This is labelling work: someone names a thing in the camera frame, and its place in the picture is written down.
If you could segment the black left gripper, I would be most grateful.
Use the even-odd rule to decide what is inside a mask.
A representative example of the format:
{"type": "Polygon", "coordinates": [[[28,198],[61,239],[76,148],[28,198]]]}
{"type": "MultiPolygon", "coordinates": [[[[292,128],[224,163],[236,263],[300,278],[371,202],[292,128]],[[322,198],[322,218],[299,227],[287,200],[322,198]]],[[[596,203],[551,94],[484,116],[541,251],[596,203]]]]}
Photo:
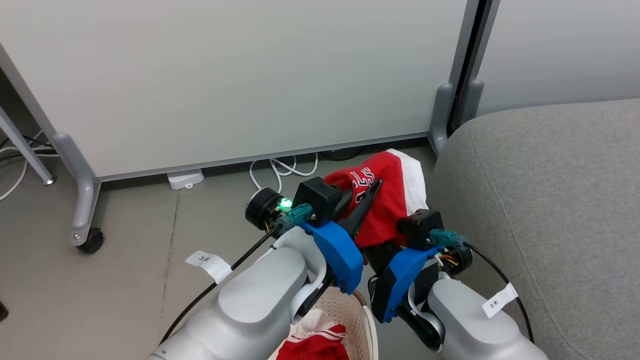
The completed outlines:
{"type": "MultiPolygon", "coordinates": [[[[349,235],[357,236],[382,183],[382,178],[378,178],[366,191],[358,194],[354,210],[350,210],[354,200],[354,189],[344,190],[334,208],[334,223],[349,217],[349,235]]],[[[245,219],[261,231],[270,232],[277,229],[278,232],[286,232],[295,227],[293,218],[288,215],[292,206],[292,200],[271,187],[263,187],[256,191],[247,203],[245,219]]]]}

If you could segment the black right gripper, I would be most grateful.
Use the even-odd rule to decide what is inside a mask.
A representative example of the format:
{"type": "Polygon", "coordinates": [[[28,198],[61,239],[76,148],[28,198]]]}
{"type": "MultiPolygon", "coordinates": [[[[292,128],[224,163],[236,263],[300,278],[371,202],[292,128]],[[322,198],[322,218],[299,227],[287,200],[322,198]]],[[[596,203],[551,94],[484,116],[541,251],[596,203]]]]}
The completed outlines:
{"type": "Polygon", "coordinates": [[[438,253],[438,258],[442,262],[439,267],[441,271],[450,278],[455,278],[473,264],[473,251],[468,247],[446,246],[438,253]]]}

